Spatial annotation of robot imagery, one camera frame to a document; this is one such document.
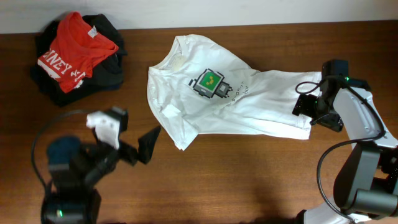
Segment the white robot print t-shirt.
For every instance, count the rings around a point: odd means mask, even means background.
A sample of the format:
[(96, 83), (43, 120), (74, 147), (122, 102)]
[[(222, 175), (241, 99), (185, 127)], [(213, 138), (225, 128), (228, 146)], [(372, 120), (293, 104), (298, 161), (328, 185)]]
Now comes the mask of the white robot print t-shirt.
[(200, 134), (307, 140), (310, 118), (292, 111), (320, 79), (320, 72), (260, 72), (207, 37), (181, 35), (149, 68), (147, 99), (180, 150)]

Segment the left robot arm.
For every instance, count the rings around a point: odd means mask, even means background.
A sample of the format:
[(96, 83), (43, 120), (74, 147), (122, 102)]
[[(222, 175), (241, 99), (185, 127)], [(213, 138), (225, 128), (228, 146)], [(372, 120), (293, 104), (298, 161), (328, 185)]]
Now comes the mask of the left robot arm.
[(120, 140), (127, 130), (127, 110), (112, 107), (104, 111), (84, 110), (86, 127), (94, 143), (77, 136), (62, 136), (47, 148), (49, 182), (44, 183), (40, 211), (42, 223), (96, 223), (101, 196), (95, 185), (115, 170), (119, 161), (130, 166), (148, 164), (152, 159), (161, 127), (157, 126), (138, 139), (139, 146)]

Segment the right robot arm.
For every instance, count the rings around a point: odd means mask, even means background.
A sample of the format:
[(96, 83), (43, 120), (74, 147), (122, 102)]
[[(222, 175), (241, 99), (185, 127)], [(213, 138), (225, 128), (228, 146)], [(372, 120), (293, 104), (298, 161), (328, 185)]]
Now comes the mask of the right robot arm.
[[(312, 91), (301, 91), (292, 110), (332, 131), (345, 129), (349, 139), (327, 149), (317, 164), (317, 185), (324, 203), (302, 210), (296, 223), (364, 223), (397, 216), (397, 139), (389, 132), (373, 103), (365, 80), (351, 78), (346, 60), (329, 60)], [(350, 145), (351, 154), (336, 176), (333, 196), (321, 183), (321, 169), (333, 150)]]

